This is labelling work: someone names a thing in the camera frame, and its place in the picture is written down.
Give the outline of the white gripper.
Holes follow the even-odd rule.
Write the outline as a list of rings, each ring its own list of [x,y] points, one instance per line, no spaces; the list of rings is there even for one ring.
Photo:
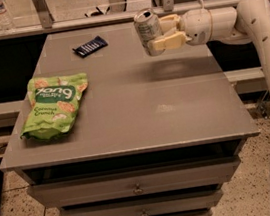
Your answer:
[[[149,41],[148,47],[154,52],[180,48],[186,43],[193,46],[205,44],[212,34],[212,18],[207,9],[192,9],[182,17],[177,14],[166,15],[160,17],[159,22],[163,35],[174,33]]]

